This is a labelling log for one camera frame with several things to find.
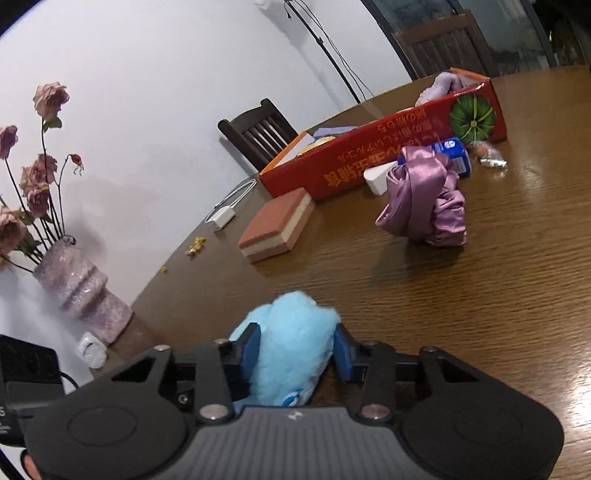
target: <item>pumpkin image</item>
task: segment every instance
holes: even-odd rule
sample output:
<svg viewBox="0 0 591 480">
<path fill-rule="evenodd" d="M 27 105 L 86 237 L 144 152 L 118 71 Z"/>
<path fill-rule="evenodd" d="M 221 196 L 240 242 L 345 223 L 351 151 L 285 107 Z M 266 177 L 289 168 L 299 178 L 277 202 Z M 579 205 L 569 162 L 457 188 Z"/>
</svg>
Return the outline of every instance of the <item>pumpkin image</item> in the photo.
<svg viewBox="0 0 591 480">
<path fill-rule="evenodd" d="M 453 134 L 464 143 L 486 140 L 495 129 L 496 113 L 482 95 L 459 96 L 449 113 Z"/>
</svg>

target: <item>dried rose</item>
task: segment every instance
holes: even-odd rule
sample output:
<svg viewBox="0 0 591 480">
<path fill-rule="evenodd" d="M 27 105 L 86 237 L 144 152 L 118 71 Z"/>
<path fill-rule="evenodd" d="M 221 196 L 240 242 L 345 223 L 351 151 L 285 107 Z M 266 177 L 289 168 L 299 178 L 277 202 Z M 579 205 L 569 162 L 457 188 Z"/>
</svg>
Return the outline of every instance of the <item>dried rose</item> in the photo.
<svg viewBox="0 0 591 480">
<path fill-rule="evenodd" d="M 78 173 L 78 174 L 80 174 L 80 176 L 82 176 L 82 172 L 84 171 L 84 164 L 82 163 L 81 156 L 77 155 L 75 153 L 71 153 L 70 158 L 72 159 L 72 163 L 74 165 L 76 165 L 76 168 L 74 169 L 74 173 Z"/>
<path fill-rule="evenodd" d="M 47 168 L 46 158 L 44 154 L 39 154 L 37 159 L 33 162 L 30 167 L 23 167 L 21 174 L 21 181 L 19 187 L 22 188 L 22 192 L 25 196 L 40 184 L 50 184 L 55 182 L 57 172 L 57 160 L 51 155 L 47 156 Z"/>
<path fill-rule="evenodd" d="M 15 125 L 0 128 L 0 158 L 6 160 L 10 149 L 18 142 L 17 128 Z"/>
<path fill-rule="evenodd" d="M 71 153 L 70 158 L 72 159 L 72 162 L 74 163 L 74 165 L 76 165 L 78 167 L 82 166 L 82 158 L 80 157 L 80 155 L 77 155 L 75 153 Z"/>
<path fill-rule="evenodd" d="M 40 218 L 49 210 L 49 185 L 42 183 L 27 193 L 27 206 L 35 218 Z"/>
<path fill-rule="evenodd" d="M 33 97 L 33 102 L 37 113 L 41 115 L 43 120 L 49 122 L 57 117 L 61 106 L 69 99 L 70 96 L 66 92 L 66 87 L 60 85 L 59 82 L 54 82 L 39 85 Z"/>
<path fill-rule="evenodd" d="M 27 234 L 27 227 L 19 218 L 20 214 L 20 210 L 0 208 L 0 251 L 3 254 L 12 252 Z"/>
</svg>

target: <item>chair backrest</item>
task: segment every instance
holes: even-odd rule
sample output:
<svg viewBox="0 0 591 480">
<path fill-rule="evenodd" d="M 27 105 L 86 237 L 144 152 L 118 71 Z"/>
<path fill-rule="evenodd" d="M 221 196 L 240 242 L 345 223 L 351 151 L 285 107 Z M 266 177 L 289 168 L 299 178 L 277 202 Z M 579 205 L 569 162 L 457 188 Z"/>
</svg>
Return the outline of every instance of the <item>chair backrest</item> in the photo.
<svg viewBox="0 0 591 480">
<path fill-rule="evenodd" d="M 478 23 L 469 10 L 460 15 L 438 18 L 403 33 L 395 33 L 419 78 L 428 77 L 449 67 L 498 77 Z"/>
<path fill-rule="evenodd" d="M 232 121 L 221 120 L 217 127 L 258 171 L 297 137 L 296 131 L 268 98 L 261 101 L 261 106 Z"/>
</svg>

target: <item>blue gripper pad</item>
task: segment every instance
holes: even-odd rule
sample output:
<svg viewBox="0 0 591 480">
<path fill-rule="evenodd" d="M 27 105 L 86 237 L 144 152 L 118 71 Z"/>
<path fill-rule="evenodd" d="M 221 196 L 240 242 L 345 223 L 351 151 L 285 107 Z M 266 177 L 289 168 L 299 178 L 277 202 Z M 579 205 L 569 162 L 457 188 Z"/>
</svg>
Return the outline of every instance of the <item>blue gripper pad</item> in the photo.
<svg viewBox="0 0 591 480">
<path fill-rule="evenodd" d="M 242 371 L 242 378 L 245 380 L 252 377 L 252 372 L 255 369 L 256 361 L 258 360 L 259 347 L 261 345 L 261 326 L 256 323 L 251 323 L 244 333 L 240 335 L 239 341 L 245 338 L 242 345 L 242 358 L 240 359 L 240 369 Z"/>
<path fill-rule="evenodd" d="M 351 347 L 352 345 L 350 345 L 345 334 L 337 326 L 333 343 L 333 357 L 335 359 L 337 372 L 343 382 L 350 382 L 353 378 Z"/>
</svg>

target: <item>layered sponge block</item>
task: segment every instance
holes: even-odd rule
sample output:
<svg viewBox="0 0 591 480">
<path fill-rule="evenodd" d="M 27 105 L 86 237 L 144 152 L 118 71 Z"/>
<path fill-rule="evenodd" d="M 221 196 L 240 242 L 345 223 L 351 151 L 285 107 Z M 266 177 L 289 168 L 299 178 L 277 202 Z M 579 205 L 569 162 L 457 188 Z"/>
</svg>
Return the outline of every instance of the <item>layered sponge block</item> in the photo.
<svg viewBox="0 0 591 480">
<path fill-rule="evenodd" d="M 313 209 L 314 201 L 304 188 L 270 200 L 252 219 L 238 247 L 251 262 L 290 251 Z"/>
</svg>

